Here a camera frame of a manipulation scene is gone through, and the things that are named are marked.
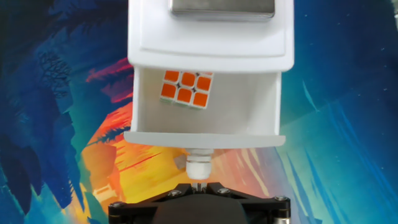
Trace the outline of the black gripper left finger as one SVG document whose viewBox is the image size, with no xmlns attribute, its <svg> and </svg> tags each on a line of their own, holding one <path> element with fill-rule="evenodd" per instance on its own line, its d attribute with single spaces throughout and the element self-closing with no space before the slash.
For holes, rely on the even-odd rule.
<svg viewBox="0 0 398 224">
<path fill-rule="evenodd" d="M 138 203 L 113 202 L 108 206 L 108 223 L 132 223 L 138 215 L 153 216 L 158 207 L 168 200 L 199 193 L 199 183 L 178 184 L 174 189 Z"/>
</svg>

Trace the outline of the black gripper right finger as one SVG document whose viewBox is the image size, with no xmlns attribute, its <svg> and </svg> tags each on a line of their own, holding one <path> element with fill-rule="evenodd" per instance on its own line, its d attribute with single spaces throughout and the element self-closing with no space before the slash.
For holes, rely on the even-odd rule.
<svg viewBox="0 0 398 224">
<path fill-rule="evenodd" d="M 199 194 L 228 197 L 240 203 L 249 223 L 291 224 L 291 202 L 284 195 L 260 198 L 224 187 L 219 182 L 199 183 Z"/>
</svg>

